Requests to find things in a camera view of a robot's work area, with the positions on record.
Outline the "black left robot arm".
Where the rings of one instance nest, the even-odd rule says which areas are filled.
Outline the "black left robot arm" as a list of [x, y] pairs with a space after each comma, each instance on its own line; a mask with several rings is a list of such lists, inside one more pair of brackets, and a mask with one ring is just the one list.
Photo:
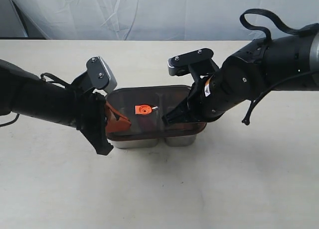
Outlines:
[[113, 149], [107, 134], [131, 126], [99, 93], [109, 94], [116, 86], [111, 69], [100, 56], [89, 59], [86, 71], [70, 84], [51, 73], [37, 76], [1, 60], [0, 114], [16, 113], [75, 128], [97, 154], [106, 156]]

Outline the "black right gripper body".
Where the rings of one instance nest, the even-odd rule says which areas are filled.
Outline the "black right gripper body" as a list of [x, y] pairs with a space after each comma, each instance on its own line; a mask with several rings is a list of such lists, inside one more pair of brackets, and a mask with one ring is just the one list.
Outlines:
[[229, 109], [239, 104], [223, 77], [211, 76], [192, 85], [188, 96], [162, 120], [166, 126], [177, 123], [214, 122]]

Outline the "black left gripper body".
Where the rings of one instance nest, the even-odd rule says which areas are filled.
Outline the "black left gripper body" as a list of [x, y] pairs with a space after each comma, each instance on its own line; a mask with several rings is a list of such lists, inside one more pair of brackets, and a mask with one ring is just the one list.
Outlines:
[[76, 128], [93, 146], [99, 155], [108, 155], [114, 148], [107, 140], [104, 105], [105, 96], [95, 92], [88, 73], [83, 73], [73, 80], [71, 86], [76, 92], [77, 116]]

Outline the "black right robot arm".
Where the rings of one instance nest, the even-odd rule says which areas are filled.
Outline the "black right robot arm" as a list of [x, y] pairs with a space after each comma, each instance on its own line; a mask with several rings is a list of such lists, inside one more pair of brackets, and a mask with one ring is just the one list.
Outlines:
[[243, 118], [249, 125], [257, 104], [271, 91], [319, 89], [319, 26], [312, 24], [278, 39], [255, 39], [226, 58], [221, 66], [213, 51], [202, 48], [168, 60], [172, 76], [190, 74], [189, 94], [162, 120], [176, 123], [213, 122], [249, 101]]

